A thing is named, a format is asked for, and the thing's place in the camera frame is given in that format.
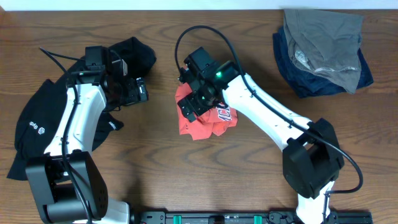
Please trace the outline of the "red orange printed t-shirt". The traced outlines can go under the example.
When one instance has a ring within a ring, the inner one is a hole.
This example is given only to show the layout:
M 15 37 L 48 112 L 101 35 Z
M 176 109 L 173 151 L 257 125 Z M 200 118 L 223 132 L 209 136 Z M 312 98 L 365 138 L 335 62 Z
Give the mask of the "red orange printed t-shirt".
M 212 108 L 193 122 L 189 122 L 177 106 L 178 130 L 180 135 L 189 134 L 194 141 L 208 139 L 212 134 L 220 136 L 228 128 L 235 127 L 238 122 L 237 111 L 234 108 Z

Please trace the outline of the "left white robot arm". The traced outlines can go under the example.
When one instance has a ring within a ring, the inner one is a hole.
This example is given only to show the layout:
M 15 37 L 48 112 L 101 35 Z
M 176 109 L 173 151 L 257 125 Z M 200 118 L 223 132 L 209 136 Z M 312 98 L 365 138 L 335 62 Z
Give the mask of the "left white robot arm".
M 129 204 L 115 200 L 91 153 L 95 131 L 106 107 L 105 92 L 130 84 L 123 59 L 87 65 L 71 72 L 66 106 L 55 136 L 40 157 L 29 159 L 25 172 L 44 223 L 129 223 Z

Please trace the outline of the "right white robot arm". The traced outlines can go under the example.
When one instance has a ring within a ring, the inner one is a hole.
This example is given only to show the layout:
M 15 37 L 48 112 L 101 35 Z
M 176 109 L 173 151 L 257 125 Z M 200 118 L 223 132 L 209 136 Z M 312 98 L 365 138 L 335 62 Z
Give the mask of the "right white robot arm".
M 245 115 L 282 151 L 283 175 L 298 194 L 299 220 L 326 223 L 329 196 L 345 164 L 333 126 L 289 110 L 231 61 L 186 59 L 179 72 L 179 81 L 192 89 L 178 102 L 183 116 L 193 122 L 217 106 Z

